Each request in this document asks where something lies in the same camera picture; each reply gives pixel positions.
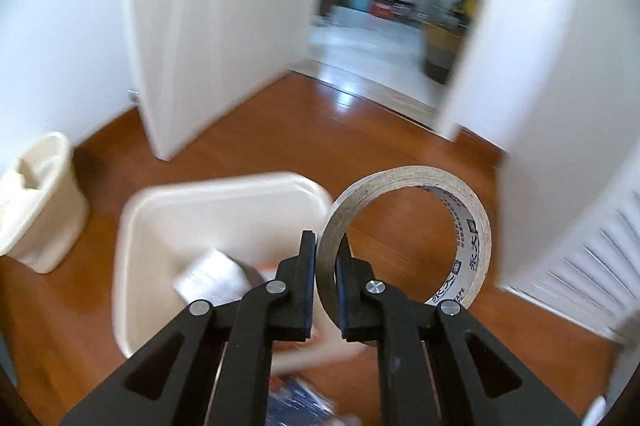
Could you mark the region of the white square trash bin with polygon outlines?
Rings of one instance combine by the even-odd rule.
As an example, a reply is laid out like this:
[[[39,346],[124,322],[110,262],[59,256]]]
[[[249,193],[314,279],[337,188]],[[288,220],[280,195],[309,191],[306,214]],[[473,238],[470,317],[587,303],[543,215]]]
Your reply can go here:
[[[120,217],[114,257],[113,331],[131,357],[186,307],[175,279],[218,251],[262,281],[297,254],[306,230],[320,232],[333,200],[322,186],[280,172],[144,189]]]

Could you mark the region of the beige packing tape roll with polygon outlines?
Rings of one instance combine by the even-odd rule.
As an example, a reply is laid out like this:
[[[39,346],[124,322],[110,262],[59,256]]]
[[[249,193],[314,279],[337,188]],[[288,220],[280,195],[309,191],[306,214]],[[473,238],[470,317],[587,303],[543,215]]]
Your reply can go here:
[[[420,188],[438,198],[456,233],[456,259],[445,281],[424,305],[435,308],[454,301],[468,308],[486,279],[491,257],[490,222],[480,199],[464,181],[442,169],[423,165],[395,167],[363,177],[334,201],[317,246],[316,287],[320,302],[349,342],[364,342],[366,338],[348,331],[350,308],[342,303],[345,291],[335,273],[338,250],[350,224],[367,205],[383,194],[405,188]]]

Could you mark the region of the cream oval trash bin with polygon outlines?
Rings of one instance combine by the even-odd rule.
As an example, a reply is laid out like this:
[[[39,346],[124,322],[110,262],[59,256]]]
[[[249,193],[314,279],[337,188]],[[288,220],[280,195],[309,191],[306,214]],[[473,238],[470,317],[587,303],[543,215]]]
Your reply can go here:
[[[64,134],[44,134],[1,175],[1,254],[45,275],[84,229],[89,204]]]

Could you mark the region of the white room door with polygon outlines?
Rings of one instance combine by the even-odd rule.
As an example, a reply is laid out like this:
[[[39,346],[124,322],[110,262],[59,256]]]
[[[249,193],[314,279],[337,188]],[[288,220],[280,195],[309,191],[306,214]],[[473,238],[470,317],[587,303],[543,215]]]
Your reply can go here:
[[[124,0],[129,68],[157,159],[306,57],[319,0]]]

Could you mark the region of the blue patterned wrapper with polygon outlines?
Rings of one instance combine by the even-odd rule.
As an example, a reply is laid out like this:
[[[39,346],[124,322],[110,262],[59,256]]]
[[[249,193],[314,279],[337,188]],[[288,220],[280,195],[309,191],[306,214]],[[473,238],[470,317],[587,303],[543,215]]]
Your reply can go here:
[[[362,419],[338,412],[337,403],[326,398],[308,380],[292,376],[272,376],[269,383],[267,415],[269,426],[360,426]]]

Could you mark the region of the white paper trash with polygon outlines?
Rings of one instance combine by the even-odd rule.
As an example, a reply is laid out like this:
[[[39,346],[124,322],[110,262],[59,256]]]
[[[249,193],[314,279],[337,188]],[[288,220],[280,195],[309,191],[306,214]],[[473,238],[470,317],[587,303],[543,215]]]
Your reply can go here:
[[[174,289],[187,304],[205,299],[221,306],[238,301],[252,287],[241,265],[215,249],[192,261],[174,280]]]

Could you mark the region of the white louvered cabinet door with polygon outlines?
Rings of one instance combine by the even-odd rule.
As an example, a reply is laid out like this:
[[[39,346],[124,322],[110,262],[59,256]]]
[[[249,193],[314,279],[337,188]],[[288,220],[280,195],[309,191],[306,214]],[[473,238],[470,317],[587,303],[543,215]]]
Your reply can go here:
[[[638,342],[638,157],[565,237],[521,272],[503,272],[498,287],[614,342]]]

